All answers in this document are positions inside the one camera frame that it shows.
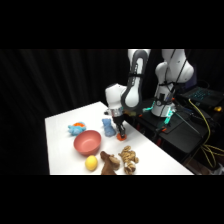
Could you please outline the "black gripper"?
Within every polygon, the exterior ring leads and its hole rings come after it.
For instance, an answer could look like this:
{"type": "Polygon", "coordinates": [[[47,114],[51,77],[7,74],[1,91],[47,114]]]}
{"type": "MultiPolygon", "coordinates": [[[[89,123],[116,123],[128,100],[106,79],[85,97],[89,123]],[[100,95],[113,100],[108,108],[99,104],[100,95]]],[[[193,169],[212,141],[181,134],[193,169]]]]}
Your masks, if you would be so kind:
{"type": "Polygon", "coordinates": [[[124,121],[124,115],[123,115],[123,109],[118,108],[118,109],[112,109],[112,118],[113,122],[116,124],[116,130],[117,130],[117,135],[121,135],[121,138],[125,138],[126,136],[126,128],[123,125],[124,121]]]}

